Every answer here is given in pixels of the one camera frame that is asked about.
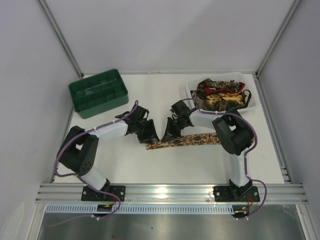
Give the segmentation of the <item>floral patterned tie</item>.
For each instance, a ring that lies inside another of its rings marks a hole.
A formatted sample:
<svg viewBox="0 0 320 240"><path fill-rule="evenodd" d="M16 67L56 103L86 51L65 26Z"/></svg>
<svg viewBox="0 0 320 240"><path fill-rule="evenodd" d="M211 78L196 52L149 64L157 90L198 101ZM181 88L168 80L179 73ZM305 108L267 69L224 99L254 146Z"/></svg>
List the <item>floral patterned tie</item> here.
<svg viewBox="0 0 320 240"><path fill-rule="evenodd" d="M187 146L199 146L199 145L220 145L221 142L215 132L213 133L201 133L191 134L178 137L168 142L153 142L146 145L147 150L157 150L164 148L174 147L187 147Z"/></svg>

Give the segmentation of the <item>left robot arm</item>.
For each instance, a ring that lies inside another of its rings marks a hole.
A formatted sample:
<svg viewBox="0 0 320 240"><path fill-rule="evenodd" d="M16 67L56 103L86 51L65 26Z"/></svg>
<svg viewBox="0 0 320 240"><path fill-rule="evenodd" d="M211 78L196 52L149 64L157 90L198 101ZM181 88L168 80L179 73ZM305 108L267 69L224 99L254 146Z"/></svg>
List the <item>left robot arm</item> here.
<svg viewBox="0 0 320 240"><path fill-rule="evenodd" d="M60 174L57 177L75 176L89 188L99 193L110 193L110 181L94 166L97 150L102 142L108 142L119 137L135 134L139 143L152 144L159 141L154 121L148 118L149 111L139 105L134 105L131 111L126 111L114 117L113 121L91 129L73 126L65 137L56 156L54 166L63 165L71 173Z"/></svg>

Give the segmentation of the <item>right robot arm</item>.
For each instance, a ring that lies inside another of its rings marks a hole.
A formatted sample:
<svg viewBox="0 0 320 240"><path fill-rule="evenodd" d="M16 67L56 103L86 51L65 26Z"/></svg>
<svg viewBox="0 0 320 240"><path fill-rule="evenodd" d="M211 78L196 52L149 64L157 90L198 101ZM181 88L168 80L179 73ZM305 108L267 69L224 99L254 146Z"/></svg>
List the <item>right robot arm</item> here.
<svg viewBox="0 0 320 240"><path fill-rule="evenodd" d="M189 108L183 100L171 106L172 116L167 118L162 142L173 141L181 137L181 131L187 127L207 127L213 129L229 154L231 177L229 179L229 198L240 200L253 186L248 176L247 154L250 147L257 144L253 140L257 135L252 126L240 113L231 108L225 112L209 112L199 108Z"/></svg>

